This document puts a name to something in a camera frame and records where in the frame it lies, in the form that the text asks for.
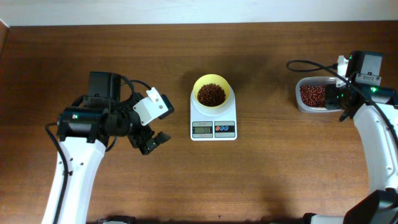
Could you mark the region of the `red beans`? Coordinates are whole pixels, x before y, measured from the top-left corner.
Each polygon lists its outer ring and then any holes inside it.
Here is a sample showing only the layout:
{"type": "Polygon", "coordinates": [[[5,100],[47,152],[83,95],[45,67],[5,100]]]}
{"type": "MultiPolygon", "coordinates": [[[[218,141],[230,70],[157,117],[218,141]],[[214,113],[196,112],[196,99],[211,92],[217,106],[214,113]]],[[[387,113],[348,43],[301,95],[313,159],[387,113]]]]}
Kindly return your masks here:
{"type": "MultiPolygon", "coordinates": [[[[303,103],[310,107],[325,107],[326,86],[302,86],[300,96],[303,103]]],[[[203,85],[197,94],[199,103],[205,106],[219,106],[226,101],[226,93],[219,85],[203,85]]]]}

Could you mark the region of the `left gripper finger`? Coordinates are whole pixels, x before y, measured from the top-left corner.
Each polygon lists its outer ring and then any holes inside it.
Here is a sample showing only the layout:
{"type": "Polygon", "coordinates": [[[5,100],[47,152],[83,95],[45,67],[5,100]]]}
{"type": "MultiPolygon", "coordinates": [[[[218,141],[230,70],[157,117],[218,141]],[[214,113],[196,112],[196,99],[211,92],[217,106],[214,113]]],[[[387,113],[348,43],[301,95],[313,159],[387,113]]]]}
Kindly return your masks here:
{"type": "Polygon", "coordinates": [[[154,151],[158,146],[161,144],[169,141],[171,139],[171,136],[168,134],[165,134],[164,132],[160,132],[156,137],[150,139],[146,143],[146,154],[150,154],[152,151],[154,151]]]}
{"type": "Polygon", "coordinates": [[[169,101],[169,99],[167,98],[167,96],[165,94],[162,94],[161,98],[163,99],[163,102],[165,103],[165,105],[167,107],[167,111],[164,112],[162,115],[160,115],[158,118],[164,119],[168,115],[172,114],[175,111],[175,108],[173,107],[173,105],[171,104],[171,102],[169,101]]]}

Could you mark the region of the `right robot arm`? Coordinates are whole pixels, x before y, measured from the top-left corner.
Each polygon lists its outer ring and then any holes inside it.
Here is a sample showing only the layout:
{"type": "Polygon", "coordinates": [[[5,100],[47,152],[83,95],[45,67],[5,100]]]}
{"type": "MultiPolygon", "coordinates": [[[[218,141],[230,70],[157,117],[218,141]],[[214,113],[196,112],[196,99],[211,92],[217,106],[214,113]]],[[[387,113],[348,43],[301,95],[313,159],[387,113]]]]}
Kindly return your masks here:
{"type": "Polygon", "coordinates": [[[303,223],[397,223],[397,92],[380,85],[382,54],[353,51],[338,62],[337,83],[326,86],[325,106],[351,118],[360,135],[369,195],[344,216],[306,213],[303,223]]]}

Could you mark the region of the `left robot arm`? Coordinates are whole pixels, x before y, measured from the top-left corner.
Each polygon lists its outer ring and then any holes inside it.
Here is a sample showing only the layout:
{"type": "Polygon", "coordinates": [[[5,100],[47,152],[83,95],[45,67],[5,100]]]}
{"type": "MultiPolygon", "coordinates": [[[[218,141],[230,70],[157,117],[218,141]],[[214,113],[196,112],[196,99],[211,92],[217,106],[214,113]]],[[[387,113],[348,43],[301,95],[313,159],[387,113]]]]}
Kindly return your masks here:
{"type": "Polygon", "coordinates": [[[111,72],[90,72],[88,93],[77,98],[47,131],[57,149],[57,165],[43,223],[85,223],[97,170],[115,141],[127,137],[148,155],[170,139],[149,126],[174,112],[169,99],[154,87],[146,96],[134,81],[111,72]]]}

